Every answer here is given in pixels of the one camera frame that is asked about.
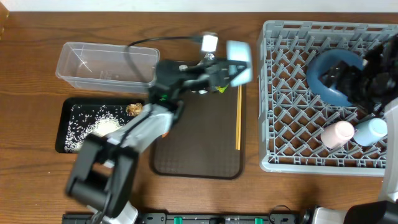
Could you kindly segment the yellow snack wrapper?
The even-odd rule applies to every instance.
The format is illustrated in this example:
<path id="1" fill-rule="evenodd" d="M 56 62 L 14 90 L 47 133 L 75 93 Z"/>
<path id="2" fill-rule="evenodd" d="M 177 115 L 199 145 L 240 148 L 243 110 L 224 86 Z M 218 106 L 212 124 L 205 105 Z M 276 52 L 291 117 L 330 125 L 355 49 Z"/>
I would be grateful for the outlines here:
<path id="1" fill-rule="evenodd" d="M 217 86 L 216 89 L 220 92 L 220 93 L 224 93 L 226 91 L 226 89 L 228 88 L 228 86 Z"/>

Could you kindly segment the light blue rice bowl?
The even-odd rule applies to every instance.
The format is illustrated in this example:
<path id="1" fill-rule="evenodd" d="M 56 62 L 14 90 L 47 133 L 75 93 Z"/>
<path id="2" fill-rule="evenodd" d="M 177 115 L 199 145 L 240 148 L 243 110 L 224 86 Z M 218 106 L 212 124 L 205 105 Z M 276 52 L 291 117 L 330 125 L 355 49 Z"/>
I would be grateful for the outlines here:
<path id="1" fill-rule="evenodd" d="M 252 57 L 248 43 L 229 40 L 226 43 L 227 60 L 229 62 L 229 84 L 233 87 L 252 81 Z"/>

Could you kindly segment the dark blue plate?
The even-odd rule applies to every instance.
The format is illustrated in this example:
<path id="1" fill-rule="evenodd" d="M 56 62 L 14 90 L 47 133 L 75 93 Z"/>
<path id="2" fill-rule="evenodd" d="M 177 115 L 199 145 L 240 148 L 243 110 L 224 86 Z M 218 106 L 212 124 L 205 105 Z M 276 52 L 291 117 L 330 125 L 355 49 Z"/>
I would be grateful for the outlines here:
<path id="1" fill-rule="evenodd" d="M 337 65 L 341 60 L 361 70 L 364 67 L 362 58 L 349 50 L 327 50 L 310 62 L 307 68 L 306 80 L 312 93 L 314 95 L 319 95 L 320 99 L 325 104 L 330 104 L 332 106 L 352 106 L 353 104 L 348 101 L 346 95 L 338 91 L 334 86 L 330 88 L 326 87 L 319 80 L 321 75 L 329 71 L 331 67 Z"/>

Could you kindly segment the light blue cup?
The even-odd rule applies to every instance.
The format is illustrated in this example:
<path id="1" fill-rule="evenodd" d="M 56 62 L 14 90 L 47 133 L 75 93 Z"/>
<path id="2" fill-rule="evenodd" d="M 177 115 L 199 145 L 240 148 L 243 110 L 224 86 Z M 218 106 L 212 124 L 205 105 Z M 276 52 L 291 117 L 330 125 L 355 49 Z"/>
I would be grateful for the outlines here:
<path id="1" fill-rule="evenodd" d="M 387 135 L 387 123 L 381 118 L 373 118 L 355 127 L 353 139 L 361 146 L 370 146 Z"/>

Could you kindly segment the pink cup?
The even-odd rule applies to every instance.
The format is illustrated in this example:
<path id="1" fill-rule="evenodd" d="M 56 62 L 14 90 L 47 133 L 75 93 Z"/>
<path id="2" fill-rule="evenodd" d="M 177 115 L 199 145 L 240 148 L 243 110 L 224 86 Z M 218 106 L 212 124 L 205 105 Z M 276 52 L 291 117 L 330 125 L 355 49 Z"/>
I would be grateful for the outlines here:
<path id="1" fill-rule="evenodd" d="M 338 121 L 327 126 L 321 133 L 322 143 L 334 149 L 347 143 L 354 136 L 354 126 L 347 121 Z"/>

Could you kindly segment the brown food scrap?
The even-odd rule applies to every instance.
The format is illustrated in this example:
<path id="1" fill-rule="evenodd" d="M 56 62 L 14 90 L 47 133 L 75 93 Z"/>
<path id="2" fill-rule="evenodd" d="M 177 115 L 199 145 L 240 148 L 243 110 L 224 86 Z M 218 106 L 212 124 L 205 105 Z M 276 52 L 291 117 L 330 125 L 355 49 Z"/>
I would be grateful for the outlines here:
<path id="1" fill-rule="evenodd" d="M 142 112 L 143 107 L 144 106 L 143 106 L 142 103 L 135 103 L 135 104 L 127 105 L 126 113 L 129 116 L 137 116 L 137 115 L 139 115 Z"/>

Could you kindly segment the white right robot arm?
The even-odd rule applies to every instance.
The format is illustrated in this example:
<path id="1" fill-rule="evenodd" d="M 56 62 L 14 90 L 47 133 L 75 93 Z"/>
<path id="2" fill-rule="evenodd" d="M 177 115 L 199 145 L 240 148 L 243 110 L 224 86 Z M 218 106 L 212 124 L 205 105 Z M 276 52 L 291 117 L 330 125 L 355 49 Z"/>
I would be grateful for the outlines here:
<path id="1" fill-rule="evenodd" d="M 370 146 L 387 138 L 386 168 L 377 202 L 355 205 L 348 211 L 318 207 L 312 223 L 397 223 L 397 36 L 381 42 L 364 57 L 343 49 L 317 56 L 308 66 L 311 91 L 325 103 L 355 106 L 363 113 L 383 114 L 356 126 L 339 121 L 321 133 L 322 143 L 336 149 L 354 139 Z"/>

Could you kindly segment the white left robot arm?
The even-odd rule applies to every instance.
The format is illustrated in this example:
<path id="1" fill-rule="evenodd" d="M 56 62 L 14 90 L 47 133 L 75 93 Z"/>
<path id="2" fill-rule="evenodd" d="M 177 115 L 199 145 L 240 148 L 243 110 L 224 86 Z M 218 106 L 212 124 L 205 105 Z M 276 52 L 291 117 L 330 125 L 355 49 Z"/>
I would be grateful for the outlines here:
<path id="1" fill-rule="evenodd" d="M 105 136 L 87 135 L 73 165 L 65 193 L 94 210 L 89 223 L 135 223 L 138 212 L 129 195 L 139 156 L 168 133 L 183 112 L 181 94 L 186 91 L 218 91 L 247 83 L 252 70 L 251 48 L 229 40 L 226 58 L 215 58 L 218 37 L 199 37 L 205 58 L 194 66 L 161 60 L 155 67 L 155 83 L 141 113 Z"/>

